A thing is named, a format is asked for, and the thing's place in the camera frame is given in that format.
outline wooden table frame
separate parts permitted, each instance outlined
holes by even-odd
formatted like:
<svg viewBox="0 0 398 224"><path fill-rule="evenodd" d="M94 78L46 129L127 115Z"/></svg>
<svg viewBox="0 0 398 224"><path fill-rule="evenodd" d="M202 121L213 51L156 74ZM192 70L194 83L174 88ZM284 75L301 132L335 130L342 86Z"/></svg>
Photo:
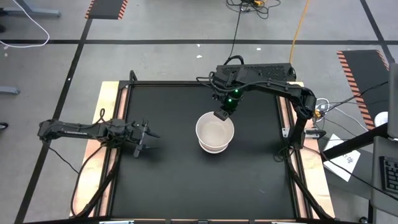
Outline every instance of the wooden table frame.
<svg viewBox="0 0 398 224"><path fill-rule="evenodd" d="M111 118L119 118L119 119L124 119L125 118L125 106L126 102L128 101L127 88L120 88L121 83L119 82L103 82L101 86L101 90L99 93L96 109L95 109L95 115L93 118L93 122L97 121L99 116L100 116L100 109L104 108L106 110L104 119L109 120ZM289 128L290 124L296 120L295 113L291 113L292 110L288 109L287 107L287 102L284 98L279 98L279 104L280 104L280 112L282 113L283 117L283 125L285 128ZM309 121L307 123L307 128L312 127L312 122ZM100 146L100 143L96 140L88 140L87 146L86 146L86 151L84 155L83 162L86 160L87 157L89 157L98 147ZM304 142L304 146L309 147L310 149L318 149L318 143L316 139L306 139ZM108 165L104 166L104 163L106 162L107 154L110 155L108 156L109 161ZM104 176L104 170L108 169L107 171L109 172L110 168L112 167L114 157L116 155L116 149L110 149L108 152L106 148L102 148L93 158L90 159L90 161L87 162L86 167L83 169L81 176L80 176L80 181L79 185L75 194L75 198L73 201L73 208L76 213L80 212L84 206L87 204L87 202L91 199L93 194L96 192L96 190L99 187L100 181ZM326 181L325 177L325 171L323 170L323 163L321 157L312 152L308 151L305 149L302 149L300 152L296 153L294 152L292 155L292 163L294 165L295 170L300 173L298 165L297 165L297 160L298 158L301 158L301 163L302 163L302 173L305 176L305 181L307 183L307 188L311 192L311 194L314 196L314 198L317 200L317 202L322 206L324 211L327 212L331 217L335 216L335 213L333 211L333 206L331 204L331 199L330 199L330 193L328 189L328 184ZM112 183L110 183L106 189L106 191L103 194L102 200L101 200L101 205L100 209L96 211L96 215L99 216L104 216L107 214L107 209L109 208L109 196L111 194L110 192L110 186ZM307 211L308 210L308 205L306 205L306 202L303 199L303 194L301 193L300 189L298 188L297 185L295 185L295 190L297 194L297 203L298 203L298 215L301 218L310 218L308 217L308 214L310 216L312 215L314 218L317 218L317 215L313 210ZM194 220L173 220L173 221L194 221ZM248 220L217 220L219 222L245 222ZM256 222L269 222L270 220L255 220Z"/></svg>

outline gray floor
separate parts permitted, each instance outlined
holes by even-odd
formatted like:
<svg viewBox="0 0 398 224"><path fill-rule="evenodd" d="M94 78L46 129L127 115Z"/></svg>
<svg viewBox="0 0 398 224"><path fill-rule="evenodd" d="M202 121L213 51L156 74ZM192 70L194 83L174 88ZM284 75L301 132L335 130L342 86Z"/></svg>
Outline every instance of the gray floor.
<svg viewBox="0 0 398 224"><path fill-rule="evenodd" d="M59 9L59 19L37 20L52 39L80 38L90 0L32 0L36 6ZM367 0L386 40L398 40L395 0ZM11 6L11 0L0 7ZM270 18L243 14L238 39L291 40L300 19L304 0L283 1L272 8ZM88 39L231 39L237 14L224 0L134 0L121 21L93 21ZM42 31L25 17L1 17L8 31L0 39L43 39ZM312 1L302 25L300 40L377 40L358 0ZM293 65L298 79L317 97L340 101L352 96L337 50L378 49L373 45L297 45ZM398 46L389 46L398 58ZM101 82L125 80L131 69L140 80L194 80L208 75L222 64L231 50L229 44L181 45L85 45L76 68L61 120L92 121ZM38 123L50 119L76 51L76 45L51 44L31 49L0 49L0 84L14 85L20 95L0 95L0 120L10 124L0 134L0 223L12 223L40 151L36 136ZM234 53L246 63L287 62L289 45L236 45ZM355 105L341 109L363 123ZM337 111L328 117L355 134L363 130ZM346 139L349 133L326 123L332 133ZM86 141L59 139L56 148L74 167L80 167ZM76 174L53 153L45 161L25 221L67 218ZM356 221L367 214L368 201L329 186L336 217ZM379 223L398 219L378 213Z"/></svg>

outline yellow cable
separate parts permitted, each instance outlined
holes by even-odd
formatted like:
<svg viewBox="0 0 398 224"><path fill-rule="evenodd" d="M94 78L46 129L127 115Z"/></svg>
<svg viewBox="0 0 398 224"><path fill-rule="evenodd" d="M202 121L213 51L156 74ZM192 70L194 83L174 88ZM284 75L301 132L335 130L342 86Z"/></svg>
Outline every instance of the yellow cable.
<svg viewBox="0 0 398 224"><path fill-rule="evenodd" d="M267 0L256 0L256 1L254 1L254 3L255 3L255 5L256 5L257 7L260 7L260 6L264 6L264 4L266 3L266 1L267 1Z"/></svg>
<svg viewBox="0 0 398 224"><path fill-rule="evenodd" d="M298 23L298 27L297 27L296 33L294 34L293 43L292 43L292 48L290 49L289 63L292 63L293 51L294 51L294 44L296 43L296 39L297 39L297 36L298 36L298 34L299 34L299 32L300 32L301 24L303 23L303 20L304 20L305 14L307 13L307 9L308 9L308 5L309 5L309 4L310 4L310 0L307 0L307 2L305 3L305 7L304 7L303 14L301 15L300 22Z"/></svg>

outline white paper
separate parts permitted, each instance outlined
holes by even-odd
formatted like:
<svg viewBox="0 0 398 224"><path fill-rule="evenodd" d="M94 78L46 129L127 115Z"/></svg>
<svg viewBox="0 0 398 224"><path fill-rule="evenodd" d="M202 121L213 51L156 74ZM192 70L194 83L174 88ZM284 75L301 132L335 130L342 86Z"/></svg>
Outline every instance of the white paper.
<svg viewBox="0 0 398 224"><path fill-rule="evenodd" d="M344 141L341 140L339 137L337 137L337 135L332 134L324 151L332 148L333 146L337 146L338 144L341 144L343 142ZM354 150L350 153L347 153L345 155L334 158L331 161L352 173L354 171L355 165L358 162L360 155L361 155L360 152L358 152L357 150ZM341 177L343 180L345 180L347 182L349 181L351 174L345 172L343 169L340 169L339 167L335 166L330 161L324 162L323 165L328 170L332 171L334 174Z"/></svg>

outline white cable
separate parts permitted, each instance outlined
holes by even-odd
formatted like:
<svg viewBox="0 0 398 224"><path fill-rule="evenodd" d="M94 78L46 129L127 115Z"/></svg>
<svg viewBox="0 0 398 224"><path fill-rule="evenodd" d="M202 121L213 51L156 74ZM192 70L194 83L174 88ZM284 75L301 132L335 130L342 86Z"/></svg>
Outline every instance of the white cable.
<svg viewBox="0 0 398 224"><path fill-rule="evenodd" d="M353 120L356 121L363 129L365 129L365 131L368 131L368 129L365 128L357 119L355 119L354 117L352 117L352 116L346 114L344 111L340 110L339 108L335 108L335 109L338 110L338 111L340 111L340 112L341 112L342 114L344 114L345 116L347 116L347 117L353 119Z"/></svg>
<svg viewBox="0 0 398 224"><path fill-rule="evenodd" d="M18 7L20 7L20 9L22 9L22 11L24 11L24 13L27 15L27 17L28 17L29 19L31 19L32 22L34 22L38 27L40 27L40 28L45 32L45 34L47 35L47 40L45 40L45 42L44 42L43 44L39 44L39 45L27 45L27 46L9 45L9 44L4 43L4 42L1 41L1 40L0 40L0 43L4 44L5 46L14 47L14 48L29 48L29 47L42 47L42 46L44 46L44 45L50 40L50 34L49 34L42 26L40 26L36 21L34 21L34 20L31 18L31 16L25 11L25 9L24 9L22 6L20 6L20 5L18 4L18 2L16 2L15 0L13 0L13 1L14 1L15 4L17 4Z"/></svg>
<svg viewBox="0 0 398 224"><path fill-rule="evenodd" d="M330 108L330 103L329 103L328 99L326 99L326 98L318 98L317 102L318 102L318 100L324 100L324 101L326 101L326 103L321 103L319 105L316 105L315 108L318 108L321 105L328 105L328 109L326 109L326 111L328 111L329 108ZM321 119L318 119L317 122L321 121L323 119L323 117L326 116L326 114L327 114L327 112L321 117Z"/></svg>

